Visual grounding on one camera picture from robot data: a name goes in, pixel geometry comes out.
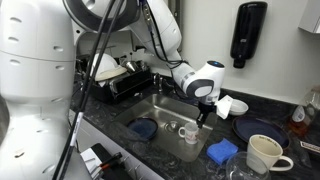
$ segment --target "mug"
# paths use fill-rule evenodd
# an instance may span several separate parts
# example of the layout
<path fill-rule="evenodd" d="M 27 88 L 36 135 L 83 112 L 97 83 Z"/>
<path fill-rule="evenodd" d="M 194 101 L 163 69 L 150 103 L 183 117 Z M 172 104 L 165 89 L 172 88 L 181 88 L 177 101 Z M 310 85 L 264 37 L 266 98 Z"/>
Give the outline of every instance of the mug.
<path fill-rule="evenodd" d="M 268 136 L 257 134 L 249 139 L 248 154 L 260 158 L 270 171 L 288 171 L 293 167 L 293 161 L 286 156 L 282 156 L 282 153 L 283 150 L 280 144 Z M 286 167 L 274 167 L 273 165 L 279 159 L 287 161 L 289 165 Z"/>
<path fill-rule="evenodd" d="M 179 136 L 184 138 L 189 144 L 196 144 L 198 142 L 199 128 L 195 123 L 189 122 L 179 129 Z"/>

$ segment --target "sponge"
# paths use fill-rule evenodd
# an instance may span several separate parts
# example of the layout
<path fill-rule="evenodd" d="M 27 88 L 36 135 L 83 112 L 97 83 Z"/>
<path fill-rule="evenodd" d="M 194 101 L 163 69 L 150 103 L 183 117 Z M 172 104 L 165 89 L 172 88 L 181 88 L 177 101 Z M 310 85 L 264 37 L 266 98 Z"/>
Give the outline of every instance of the sponge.
<path fill-rule="evenodd" d="M 207 155 L 217 164 L 221 165 L 223 161 L 229 159 L 237 151 L 238 147 L 236 145 L 223 138 L 220 143 L 213 144 L 207 149 Z"/>

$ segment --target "soap dispenser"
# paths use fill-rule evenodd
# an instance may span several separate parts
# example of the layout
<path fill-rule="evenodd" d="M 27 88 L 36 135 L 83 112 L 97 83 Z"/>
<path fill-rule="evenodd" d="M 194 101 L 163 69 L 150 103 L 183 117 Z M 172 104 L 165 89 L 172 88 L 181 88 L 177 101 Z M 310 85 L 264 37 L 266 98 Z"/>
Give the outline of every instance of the soap dispenser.
<path fill-rule="evenodd" d="M 233 67 L 243 68 L 246 60 L 253 57 L 267 7 L 266 2 L 248 2 L 240 5 L 230 52 L 234 58 Z"/>

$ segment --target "dark blue plate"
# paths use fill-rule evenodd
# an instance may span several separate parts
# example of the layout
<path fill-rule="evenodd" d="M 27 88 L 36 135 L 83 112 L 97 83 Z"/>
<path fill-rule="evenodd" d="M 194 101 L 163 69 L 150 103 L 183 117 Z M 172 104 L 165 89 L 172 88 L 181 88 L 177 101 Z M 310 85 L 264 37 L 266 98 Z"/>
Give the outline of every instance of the dark blue plate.
<path fill-rule="evenodd" d="M 232 123 L 235 133 L 244 141 L 249 142 L 252 135 L 262 134 L 277 141 L 283 149 L 290 144 L 287 133 L 279 126 L 250 116 L 235 118 Z"/>
<path fill-rule="evenodd" d="M 158 130 L 157 122 L 147 117 L 134 119 L 127 124 L 127 127 L 148 140 L 153 138 Z"/>

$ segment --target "black granite countertop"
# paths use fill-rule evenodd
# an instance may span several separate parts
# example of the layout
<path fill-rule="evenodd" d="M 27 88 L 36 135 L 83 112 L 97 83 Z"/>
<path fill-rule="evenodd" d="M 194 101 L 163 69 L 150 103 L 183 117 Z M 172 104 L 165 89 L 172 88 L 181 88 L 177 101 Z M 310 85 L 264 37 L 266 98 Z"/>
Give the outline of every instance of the black granite countertop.
<path fill-rule="evenodd" d="M 221 118 L 217 120 L 198 158 L 190 163 L 180 160 L 160 147 L 140 141 L 135 133 L 131 132 L 124 125 L 113 121 L 117 114 L 144 98 L 158 93 L 157 87 L 150 86 L 139 95 L 129 97 L 118 104 L 105 104 L 90 97 L 85 110 L 85 119 L 164 179 L 226 179 L 225 164 L 221 166 L 216 164 L 206 155 L 206 150 L 210 145 L 220 142 L 223 138 L 238 146 L 240 151 L 246 150 L 247 144 L 232 129 L 234 117 L 229 116 L 226 120 Z M 171 90 L 164 89 L 162 94 L 188 104 L 197 105 L 196 100 L 181 100 Z M 285 126 L 285 120 L 292 114 L 295 107 L 292 104 L 229 90 L 222 90 L 220 97 L 226 94 L 243 100 L 249 105 L 249 111 L 246 115 L 267 119 L 281 127 Z M 71 106 L 73 109 L 79 97 L 79 93 L 75 94 Z M 285 172 L 271 172 L 272 179 L 316 179 L 312 172 L 307 151 L 300 147 L 300 141 L 294 134 L 289 133 L 289 137 L 291 144 L 284 152 L 284 155 L 294 161 L 294 167 Z"/>

